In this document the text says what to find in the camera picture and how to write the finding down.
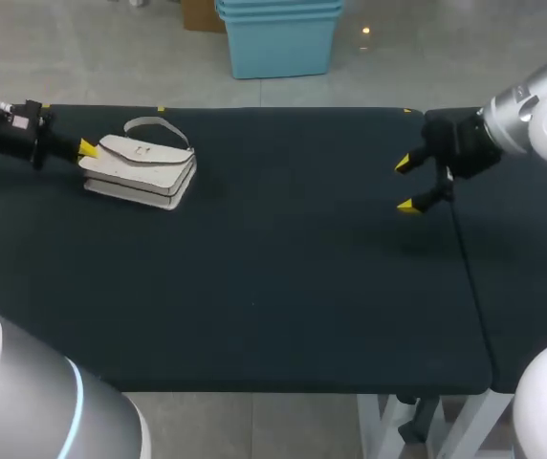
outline white handbag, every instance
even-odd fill
[[[128,137],[105,136],[97,146],[96,158],[79,161],[85,170],[84,187],[97,193],[172,210],[195,175],[197,161],[188,138],[173,124],[158,117],[136,118],[124,126],[128,132],[137,126],[159,124],[186,143],[186,150]]]

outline blue plastic bin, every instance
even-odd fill
[[[258,16],[265,14],[296,14],[296,13],[320,13],[332,12],[341,8],[342,0],[334,0],[322,3],[303,3],[285,5],[266,5],[258,7],[234,6],[227,4],[224,0],[216,2],[216,9],[219,14],[230,16]]]
[[[326,74],[341,8],[330,12],[226,16],[233,76],[300,77]]]
[[[327,0],[224,0],[226,6],[265,7],[275,5],[314,5],[328,3]]]

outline floor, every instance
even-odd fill
[[[328,75],[238,81],[226,37],[184,31],[176,3],[132,10],[126,0],[0,0],[0,98],[426,110],[483,104],[547,60],[542,0],[346,3]],[[129,395],[151,424],[155,459],[361,454],[351,396]]]

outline table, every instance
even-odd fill
[[[437,110],[427,117],[458,119],[474,110]],[[457,184],[456,196],[454,209],[492,357],[492,391],[474,404],[474,415],[493,426],[527,365],[547,347],[547,163],[535,154],[505,157]]]
[[[92,142],[164,116],[195,146],[196,179],[166,212],[90,194],[69,164],[0,156],[0,315],[124,391],[489,387],[449,209],[395,209],[432,184],[393,172],[420,113],[52,110]]]

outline blue light strip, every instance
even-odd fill
[[[80,376],[80,370],[78,370],[78,367],[72,361],[70,361],[69,359],[67,359],[67,361],[72,366],[72,369],[74,370],[74,376],[76,376],[76,408],[74,409],[74,419],[72,420],[70,430],[67,433],[67,438],[65,439],[63,448],[61,448],[61,452],[58,456],[56,456],[56,459],[67,458],[67,455],[70,452],[70,448],[72,447],[72,444],[74,443],[74,440],[76,439],[76,436],[78,434],[80,420],[82,419],[82,409],[84,407],[84,385],[82,383],[82,377]]]

